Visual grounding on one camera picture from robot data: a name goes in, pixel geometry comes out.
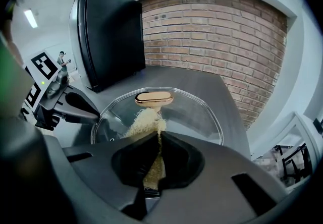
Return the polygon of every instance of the gray counter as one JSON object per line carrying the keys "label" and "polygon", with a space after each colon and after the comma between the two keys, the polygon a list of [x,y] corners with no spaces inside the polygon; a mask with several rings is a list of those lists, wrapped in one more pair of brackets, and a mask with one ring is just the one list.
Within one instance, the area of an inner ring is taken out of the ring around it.
{"label": "gray counter", "polygon": [[[80,80],[71,83],[83,91],[102,112],[114,99],[130,91],[146,87],[173,87],[195,95],[206,102],[218,119],[224,136],[224,145],[250,158],[246,131],[238,109],[221,77],[211,73],[147,66],[145,70],[128,77],[100,93],[84,87]],[[92,126],[71,124],[61,120],[54,130],[62,147],[90,143]]]}

